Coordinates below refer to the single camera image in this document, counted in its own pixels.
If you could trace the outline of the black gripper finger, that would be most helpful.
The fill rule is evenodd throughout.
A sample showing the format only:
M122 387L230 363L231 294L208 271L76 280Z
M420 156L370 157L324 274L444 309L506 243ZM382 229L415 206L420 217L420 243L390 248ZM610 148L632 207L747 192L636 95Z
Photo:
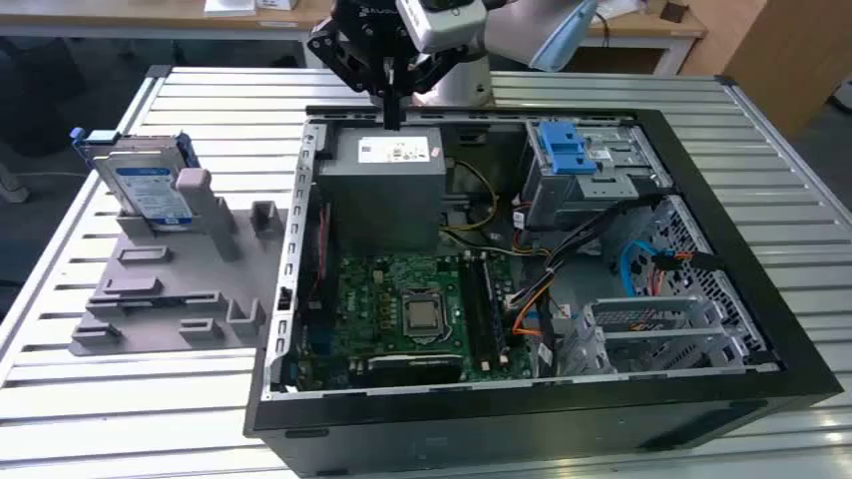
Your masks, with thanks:
M439 51L419 63L414 56L395 56L395 129L406 119L403 101L414 93L427 93L468 53L468 46Z
M370 24L327 18L312 30L308 47L355 92L367 92L383 109L387 130L396 128L396 93L383 41Z

